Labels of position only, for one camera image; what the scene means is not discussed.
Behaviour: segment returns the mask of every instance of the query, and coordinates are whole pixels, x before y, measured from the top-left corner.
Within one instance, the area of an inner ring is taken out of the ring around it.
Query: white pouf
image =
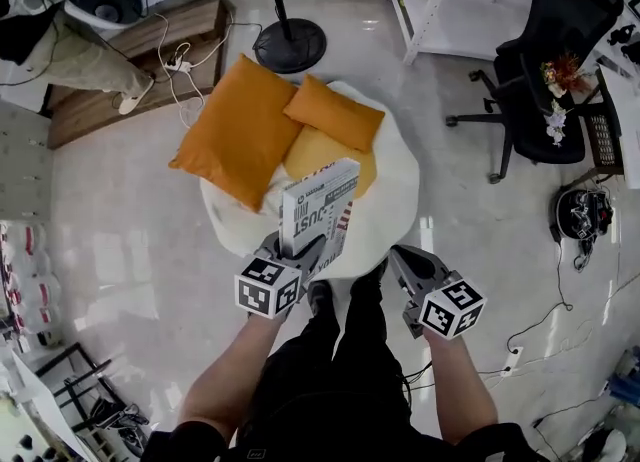
[[[420,186],[418,162],[389,109],[344,82],[332,82],[329,87],[384,111],[385,116],[373,142],[377,177],[367,192],[354,201],[342,255],[314,280],[358,277],[372,270],[413,225]],[[277,231],[282,189],[291,182],[280,165],[262,210],[256,214],[206,179],[200,179],[205,207],[220,243],[238,256],[253,253],[267,235]]]

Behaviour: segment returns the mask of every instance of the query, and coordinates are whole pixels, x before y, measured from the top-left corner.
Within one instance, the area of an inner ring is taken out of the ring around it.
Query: yellow cushion
[[[296,87],[240,55],[169,163],[201,176],[252,211],[302,126],[282,113]]]
[[[362,105],[332,91],[311,75],[304,82],[284,113],[292,119],[324,131],[345,146],[371,152],[373,139],[384,112]]]
[[[284,169],[289,177],[299,180],[340,158],[351,158],[360,163],[360,176],[355,198],[362,197],[376,180],[376,159],[371,153],[351,149],[325,133],[305,126],[284,159]]]

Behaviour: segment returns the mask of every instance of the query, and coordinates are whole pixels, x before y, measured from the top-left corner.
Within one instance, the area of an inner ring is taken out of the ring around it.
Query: black chair
[[[493,100],[485,99],[483,115],[448,116],[447,126],[459,122],[489,122],[505,128],[502,164],[499,174],[489,182],[504,179],[511,150],[534,163],[568,164],[582,161],[585,144],[577,112],[568,112],[565,138],[560,146],[546,133],[544,114],[552,113],[553,96],[542,78],[540,66],[565,54],[574,54],[580,64],[598,41],[613,27],[623,9],[623,0],[532,0],[529,19],[522,35],[496,49],[496,86],[483,71],[469,74],[471,81],[482,80]],[[492,104],[500,114],[492,113]],[[566,93],[558,103],[570,110],[574,103]]]

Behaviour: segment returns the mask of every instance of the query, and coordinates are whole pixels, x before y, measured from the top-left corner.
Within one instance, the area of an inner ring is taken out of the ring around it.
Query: glossy gray floor
[[[236,21],[275,20],[271,0],[231,1]],[[480,371],[501,369],[507,338],[542,319],[558,301],[559,251],[547,227],[547,202],[588,162],[534,166],[514,154],[507,179],[488,184],[487,174],[499,162],[502,129],[450,129],[443,119],[482,111],[484,89],[467,73],[489,71],[489,63],[420,55],[406,67],[395,15],[383,0],[287,0],[287,7],[292,17],[316,21],[327,33],[328,51],[314,74],[345,80],[396,113],[421,169],[418,218],[405,242],[420,243],[420,218],[426,219],[434,251],[486,292],[486,312],[466,340]],[[240,51],[251,55],[257,30],[233,28],[227,66]],[[173,427],[190,383],[245,320],[232,296],[239,258],[217,241],[198,180],[167,167],[184,133],[177,107],[170,106],[55,152],[51,253],[65,290],[69,333],[94,358],[114,359],[113,381],[158,428]],[[622,179],[607,186],[616,222],[598,240],[583,273],[571,264],[575,246],[564,244],[562,289],[574,310],[558,309],[514,340],[524,353],[513,376],[483,375],[501,419],[521,424],[532,446],[548,456],[532,421],[597,396],[637,337],[640,279],[624,285],[638,272],[640,193],[627,190]],[[406,299],[390,272],[384,285],[389,345],[405,372],[415,372],[429,360],[428,347],[406,330]],[[336,283],[341,321],[348,286]],[[296,335],[309,314],[306,304],[297,306],[277,344]],[[367,378],[366,371],[356,378]],[[430,382],[428,373],[417,385]],[[437,435],[433,388],[413,395],[414,425]],[[602,398],[549,418],[540,429],[564,452],[613,403]]]

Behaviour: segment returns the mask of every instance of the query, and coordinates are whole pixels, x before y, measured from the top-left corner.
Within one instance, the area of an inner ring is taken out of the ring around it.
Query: gray pants
[[[122,92],[125,97],[140,96],[151,78],[118,52],[92,42],[67,26],[66,16],[58,14],[25,62],[27,69],[40,73],[53,60],[43,77],[53,85],[74,89]]]

